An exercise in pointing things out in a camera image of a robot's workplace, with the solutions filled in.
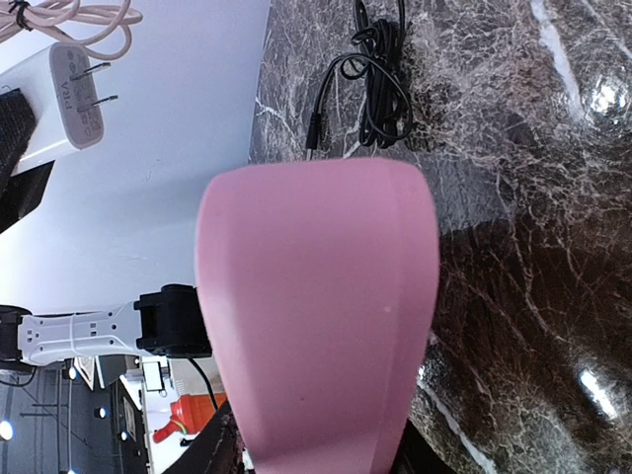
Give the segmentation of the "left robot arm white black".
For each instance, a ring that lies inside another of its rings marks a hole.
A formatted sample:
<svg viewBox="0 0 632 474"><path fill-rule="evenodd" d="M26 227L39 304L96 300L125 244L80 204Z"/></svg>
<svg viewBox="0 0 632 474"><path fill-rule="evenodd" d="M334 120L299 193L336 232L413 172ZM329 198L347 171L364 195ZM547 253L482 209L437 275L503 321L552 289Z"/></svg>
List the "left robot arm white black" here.
<svg viewBox="0 0 632 474"><path fill-rule="evenodd" d="M79 356L209 357L197 290L167 284L102 311L35 315L1 307L1 368L24 371Z"/></svg>

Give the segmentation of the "pink triangular power socket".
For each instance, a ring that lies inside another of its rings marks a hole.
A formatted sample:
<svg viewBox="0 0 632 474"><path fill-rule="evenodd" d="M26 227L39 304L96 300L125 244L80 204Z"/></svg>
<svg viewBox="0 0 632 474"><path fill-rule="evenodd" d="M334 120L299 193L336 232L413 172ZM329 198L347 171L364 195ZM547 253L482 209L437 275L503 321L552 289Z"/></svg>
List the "pink triangular power socket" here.
<svg viewBox="0 0 632 474"><path fill-rule="evenodd" d="M196 282L228 401L260 473L386 473L439 281L429 185L355 158L216 176Z"/></svg>

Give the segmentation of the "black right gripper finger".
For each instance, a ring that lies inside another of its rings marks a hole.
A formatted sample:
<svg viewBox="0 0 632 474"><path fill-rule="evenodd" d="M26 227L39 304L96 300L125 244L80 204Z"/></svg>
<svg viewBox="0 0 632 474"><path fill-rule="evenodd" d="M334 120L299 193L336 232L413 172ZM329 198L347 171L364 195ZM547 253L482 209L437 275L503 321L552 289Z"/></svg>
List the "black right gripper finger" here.
<svg viewBox="0 0 632 474"><path fill-rule="evenodd" d="M225 401L167 474L244 473L244 443Z"/></svg>

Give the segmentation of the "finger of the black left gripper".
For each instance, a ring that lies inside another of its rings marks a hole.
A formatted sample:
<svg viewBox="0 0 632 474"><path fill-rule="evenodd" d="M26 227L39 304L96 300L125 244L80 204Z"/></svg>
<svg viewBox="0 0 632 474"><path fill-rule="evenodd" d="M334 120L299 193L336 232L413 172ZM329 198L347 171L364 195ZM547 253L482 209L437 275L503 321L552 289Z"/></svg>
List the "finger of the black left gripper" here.
<svg viewBox="0 0 632 474"><path fill-rule="evenodd" d="M1 94L1 232L40 205L53 168L49 162L12 175L36 125L35 113L20 89Z"/></svg>

